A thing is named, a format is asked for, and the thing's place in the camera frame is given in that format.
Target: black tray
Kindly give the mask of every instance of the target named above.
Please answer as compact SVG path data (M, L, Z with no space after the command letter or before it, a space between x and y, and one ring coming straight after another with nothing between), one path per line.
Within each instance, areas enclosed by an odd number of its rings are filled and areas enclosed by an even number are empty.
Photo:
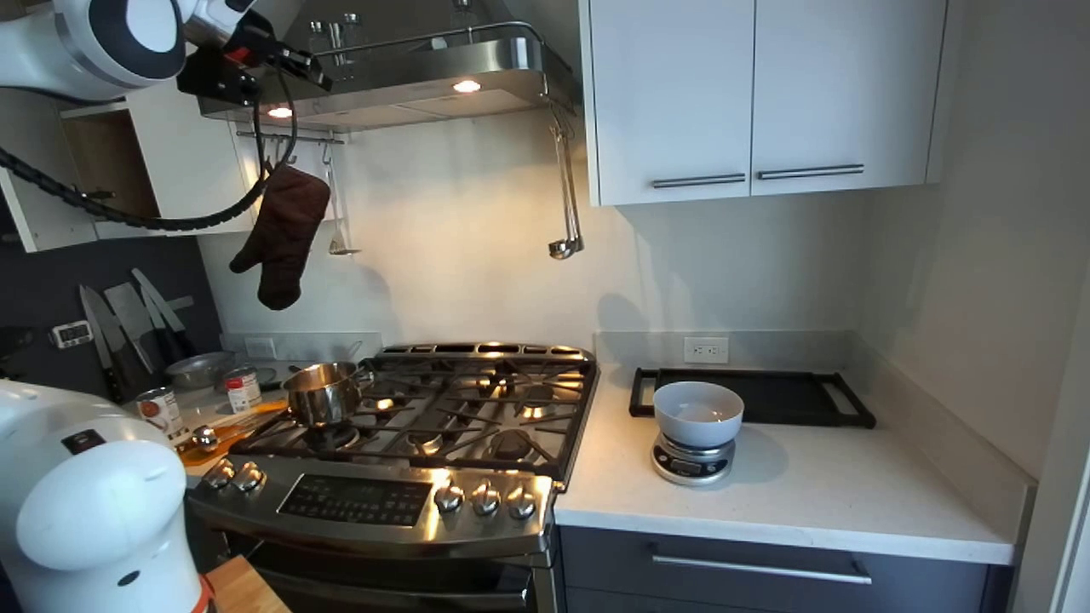
M840 375L813 371L636 367L629 416L655 416L655 389L666 381L711 381L733 389L745 402L742 421L876 424L876 416L858 402Z

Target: white bowl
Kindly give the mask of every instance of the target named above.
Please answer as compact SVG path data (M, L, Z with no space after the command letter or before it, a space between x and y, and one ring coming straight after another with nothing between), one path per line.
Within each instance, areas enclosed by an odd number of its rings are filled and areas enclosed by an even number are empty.
M672 381L655 391L655 417L681 447L727 447L742 413L742 396L708 381Z

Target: cabinet handle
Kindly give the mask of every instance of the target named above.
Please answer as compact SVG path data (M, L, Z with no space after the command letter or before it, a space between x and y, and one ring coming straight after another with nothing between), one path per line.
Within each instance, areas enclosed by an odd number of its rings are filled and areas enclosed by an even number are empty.
M742 561L717 561L717 557L685 557L685 553L650 553L655 566L685 566L685 568L717 568L717 572L742 572L742 575L782 575L782 577L808 577L808 583L846 583L846 585L876 585L876 577L858 568L851 572L821 572L821 568L788 568L788 566L742 566Z
M708 183L745 183L745 172L657 175L650 181L650 190L708 186Z
M849 175L849 172L861 172L861 163L778 167L778 171L756 171L756 181Z

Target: white robot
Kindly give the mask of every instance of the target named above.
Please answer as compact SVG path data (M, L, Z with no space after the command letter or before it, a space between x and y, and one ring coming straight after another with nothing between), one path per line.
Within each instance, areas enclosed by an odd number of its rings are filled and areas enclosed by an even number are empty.
M54 0L0 19L0 89L105 102L183 72L191 44L321 77L252 0ZM201 608L172 447L96 396L0 381L0 566L26 613Z

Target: stainless steel range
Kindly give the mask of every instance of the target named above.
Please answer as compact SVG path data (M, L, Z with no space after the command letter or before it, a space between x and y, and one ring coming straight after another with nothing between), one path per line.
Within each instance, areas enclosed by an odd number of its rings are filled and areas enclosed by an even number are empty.
M362 402L279 416L188 492L222 553L296 608L554 608L552 502L595 389L589 351L403 342Z

